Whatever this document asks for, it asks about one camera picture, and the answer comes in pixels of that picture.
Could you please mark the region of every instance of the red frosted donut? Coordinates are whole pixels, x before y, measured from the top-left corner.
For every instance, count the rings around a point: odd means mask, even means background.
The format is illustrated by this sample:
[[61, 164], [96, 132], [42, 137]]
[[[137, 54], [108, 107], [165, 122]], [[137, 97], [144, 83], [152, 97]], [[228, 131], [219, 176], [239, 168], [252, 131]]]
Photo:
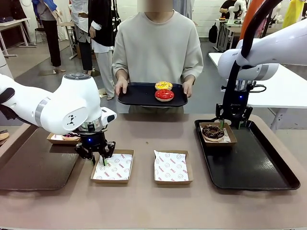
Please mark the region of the red frosted donut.
[[161, 102], [169, 102], [174, 98], [174, 93], [170, 90], [157, 90], [154, 95]]

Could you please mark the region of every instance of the yellow frosted donut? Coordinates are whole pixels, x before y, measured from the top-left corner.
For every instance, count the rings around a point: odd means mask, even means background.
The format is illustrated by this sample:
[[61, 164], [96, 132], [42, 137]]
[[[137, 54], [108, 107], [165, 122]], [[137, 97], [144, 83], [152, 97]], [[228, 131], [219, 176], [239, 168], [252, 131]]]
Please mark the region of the yellow frosted donut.
[[173, 88], [173, 84], [167, 81], [159, 81], [155, 84], [156, 90], [171, 90]]

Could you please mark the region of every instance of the beige sweater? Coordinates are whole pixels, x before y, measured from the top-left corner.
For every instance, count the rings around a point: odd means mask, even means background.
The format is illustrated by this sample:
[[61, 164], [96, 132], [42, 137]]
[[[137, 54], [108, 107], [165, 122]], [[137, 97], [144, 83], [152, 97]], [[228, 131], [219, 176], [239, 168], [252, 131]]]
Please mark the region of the beige sweater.
[[125, 20], [116, 37], [113, 71], [129, 74], [131, 82], [169, 81], [181, 84], [203, 69], [201, 44], [190, 19], [174, 12], [165, 23], [150, 21], [145, 13]]

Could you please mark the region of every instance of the white pants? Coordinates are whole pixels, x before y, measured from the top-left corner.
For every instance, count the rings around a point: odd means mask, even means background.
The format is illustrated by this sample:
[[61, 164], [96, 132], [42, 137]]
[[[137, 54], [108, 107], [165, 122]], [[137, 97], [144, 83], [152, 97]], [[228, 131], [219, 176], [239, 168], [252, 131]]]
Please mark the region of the white pants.
[[95, 54], [107, 96], [114, 97], [114, 82], [112, 77], [112, 50], [105, 53]]

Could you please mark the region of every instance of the gray pants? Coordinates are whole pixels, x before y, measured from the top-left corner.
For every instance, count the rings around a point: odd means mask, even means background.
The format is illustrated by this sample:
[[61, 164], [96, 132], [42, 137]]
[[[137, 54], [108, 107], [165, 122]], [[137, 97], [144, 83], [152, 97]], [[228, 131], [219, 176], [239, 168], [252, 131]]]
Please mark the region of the gray pants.
[[108, 97], [114, 97], [114, 82], [112, 77], [112, 51], [106, 53], [95, 53], [102, 82]]
[[172, 108], [156, 108], [131, 105], [129, 108], [130, 114], [183, 114], [183, 112], [183, 106]]

